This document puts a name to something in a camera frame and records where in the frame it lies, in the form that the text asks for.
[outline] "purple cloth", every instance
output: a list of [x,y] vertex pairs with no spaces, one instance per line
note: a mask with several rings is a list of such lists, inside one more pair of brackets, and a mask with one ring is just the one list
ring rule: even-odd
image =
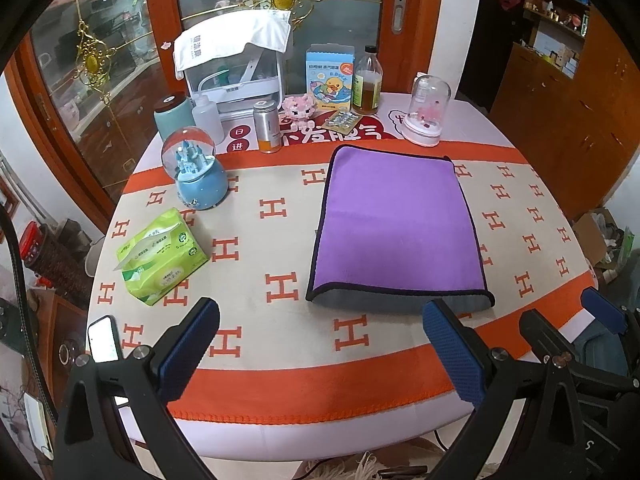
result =
[[[335,150],[307,299],[332,289],[413,296],[413,303],[420,304],[450,294],[465,303],[462,310],[453,308],[457,314],[494,304],[449,159],[348,145]],[[475,295],[482,298],[469,306]],[[334,301],[350,298],[341,295]]]

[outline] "pink block figurine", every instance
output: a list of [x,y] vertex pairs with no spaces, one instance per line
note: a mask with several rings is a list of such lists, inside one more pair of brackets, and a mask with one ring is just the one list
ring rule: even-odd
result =
[[292,131],[306,133],[316,127],[316,123],[309,120],[316,111],[311,94],[304,94],[300,97],[287,97],[282,102],[282,108],[285,115],[291,119]]

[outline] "metal canister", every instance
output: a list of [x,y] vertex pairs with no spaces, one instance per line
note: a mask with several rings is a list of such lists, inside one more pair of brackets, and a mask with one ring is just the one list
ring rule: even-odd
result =
[[275,153],[282,147],[278,105],[271,99],[254,104],[255,135],[258,149],[263,153]]

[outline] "smartphone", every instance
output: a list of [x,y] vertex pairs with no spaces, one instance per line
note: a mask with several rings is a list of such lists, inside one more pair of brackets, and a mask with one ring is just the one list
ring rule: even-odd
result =
[[[120,335],[118,325],[113,316],[97,319],[87,329],[89,350],[97,363],[122,359],[122,349],[118,344]],[[123,406],[129,402],[126,397],[115,397],[116,405]]]

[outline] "glass dome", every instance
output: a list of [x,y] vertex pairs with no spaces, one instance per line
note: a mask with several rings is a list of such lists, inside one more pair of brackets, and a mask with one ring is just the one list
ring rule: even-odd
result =
[[420,76],[414,82],[402,134],[416,144],[435,146],[450,99],[451,88],[446,81],[433,75]]
[[207,173],[216,160],[216,148],[207,133],[196,126],[175,130],[162,145],[162,165],[179,182],[191,182]]

